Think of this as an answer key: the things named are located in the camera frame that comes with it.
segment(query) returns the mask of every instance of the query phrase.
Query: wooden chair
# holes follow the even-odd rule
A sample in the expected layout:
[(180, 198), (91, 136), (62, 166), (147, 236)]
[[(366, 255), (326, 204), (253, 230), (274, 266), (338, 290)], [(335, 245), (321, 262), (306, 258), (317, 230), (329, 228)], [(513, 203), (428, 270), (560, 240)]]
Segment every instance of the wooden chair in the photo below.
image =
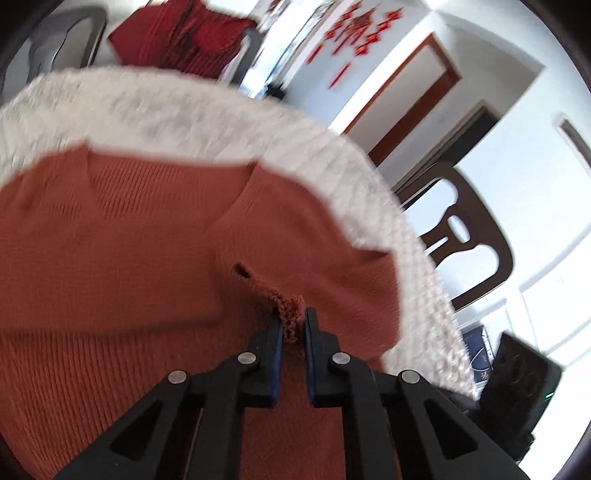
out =
[[(514, 266), (513, 253), (482, 200), (466, 179), (448, 162), (435, 163), (407, 187), (400, 190), (398, 198), (402, 208), (408, 209), (439, 180), (447, 180), (454, 185), (457, 190), (457, 200), (447, 208), (435, 228), (421, 235), (421, 240), (427, 248), (447, 238), (443, 245), (431, 252), (435, 265), (439, 265), (454, 253), (472, 250), (478, 245), (488, 245), (499, 257), (499, 265), (494, 274), (452, 300), (453, 307), (458, 311), (482, 298), (509, 278)], [(467, 242), (462, 243), (450, 227), (449, 219), (452, 216), (457, 216), (466, 225), (470, 233), (470, 239)]]

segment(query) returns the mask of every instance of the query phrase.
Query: wooden door frame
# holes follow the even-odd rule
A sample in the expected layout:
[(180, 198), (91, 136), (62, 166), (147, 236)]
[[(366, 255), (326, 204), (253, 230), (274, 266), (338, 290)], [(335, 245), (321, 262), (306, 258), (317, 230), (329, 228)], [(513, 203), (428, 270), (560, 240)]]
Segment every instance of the wooden door frame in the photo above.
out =
[(371, 158), (376, 166), (380, 165), (396, 148), (404, 138), (425, 118), (435, 106), (449, 93), (453, 86), (458, 83), (462, 77), (457, 71), (449, 56), (444, 51), (443, 47), (437, 41), (434, 33), (431, 33), (405, 60), (400, 67), (390, 75), (388, 80), (379, 88), (379, 90), (371, 97), (361, 111), (355, 116), (353, 121), (345, 128), (344, 134), (351, 132), (357, 122), (363, 115), (371, 108), (374, 102), (382, 95), (382, 93), (390, 86), (390, 84), (400, 75), (406, 68), (410, 61), (417, 56), (424, 48), (430, 47), (437, 55), (441, 63), (443, 63), (446, 71), (431, 85), (428, 91), (423, 94), (421, 98), (410, 108), (410, 110), (394, 125), (386, 135), (373, 147), (369, 152)]

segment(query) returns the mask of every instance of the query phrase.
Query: white wall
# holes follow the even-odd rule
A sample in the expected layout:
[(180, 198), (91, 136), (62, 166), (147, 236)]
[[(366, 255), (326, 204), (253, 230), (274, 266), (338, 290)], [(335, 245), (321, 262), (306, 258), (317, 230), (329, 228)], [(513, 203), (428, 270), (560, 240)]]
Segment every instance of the white wall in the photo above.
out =
[(501, 116), (542, 70), (532, 59), (525, 66), (480, 37), (447, 25), (436, 12), (420, 28), (435, 33), (462, 79), (379, 166), (392, 186), (425, 159), (480, 101), (486, 101)]
[[(379, 3), (378, 0), (365, 1), (363, 11)], [(429, 12), (418, 0), (392, 0), (382, 2), (376, 13), (383, 14), (400, 7), (405, 9), (404, 17), (382, 33), (382, 41), (371, 45), (368, 55), (355, 57), (353, 49), (345, 47), (332, 56), (337, 44), (330, 42), (311, 64), (304, 63), (289, 83), (285, 101), (306, 115), (330, 124), (394, 46)], [(349, 61), (353, 62), (352, 67), (335, 87), (329, 89), (331, 81)]]

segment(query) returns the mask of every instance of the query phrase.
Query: chair backrest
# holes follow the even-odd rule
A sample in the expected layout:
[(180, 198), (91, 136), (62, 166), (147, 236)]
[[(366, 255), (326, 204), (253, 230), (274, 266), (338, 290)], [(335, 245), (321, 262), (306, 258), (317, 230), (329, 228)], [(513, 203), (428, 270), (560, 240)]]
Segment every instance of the chair backrest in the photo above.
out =
[(68, 33), (78, 23), (90, 19), (92, 32), (86, 44), (80, 68), (91, 65), (107, 25), (107, 13), (103, 7), (90, 6), (57, 12), (47, 17), (31, 33), (29, 50), (30, 69), (28, 82), (40, 73), (49, 73)]
[[(454, 253), (472, 250), (478, 245), (488, 245), (499, 257), (499, 265), (494, 274), (452, 300), (453, 307), (458, 311), (503, 284), (513, 272), (514, 261), (509, 243), (486, 206), (466, 179), (448, 162), (435, 163), (407, 187), (400, 190), (398, 198), (402, 208), (408, 209), (430, 187), (442, 179), (454, 185), (457, 190), (457, 200), (447, 208), (437, 226), (421, 235), (421, 240), (427, 248), (447, 238), (445, 243), (430, 254), (435, 265), (439, 265)], [(468, 229), (470, 233), (468, 241), (463, 243), (457, 238), (449, 223), (449, 219), (453, 216), (457, 216)]]

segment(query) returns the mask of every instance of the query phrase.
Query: sweater sleeve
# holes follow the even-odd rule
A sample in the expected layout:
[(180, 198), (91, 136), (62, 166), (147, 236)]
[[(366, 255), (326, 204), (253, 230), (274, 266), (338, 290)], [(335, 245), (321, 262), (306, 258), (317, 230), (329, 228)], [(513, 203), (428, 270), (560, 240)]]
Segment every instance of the sweater sleeve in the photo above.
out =
[(293, 274), (284, 287), (317, 309), (320, 328), (339, 338), (341, 350), (374, 361), (399, 340), (398, 288), (390, 254), (359, 253), (366, 260)]
[(303, 185), (286, 178), (272, 185), (284, 213), (277, 223), (299, 232), (301, 250), (309, 254), (309, 261), (293, 264), (274, 284), (315, 307), (320, 327), (337, 335), (344, 351), (378, 359), (400, 338), (394, 257), (351, 246), (328, 208)]

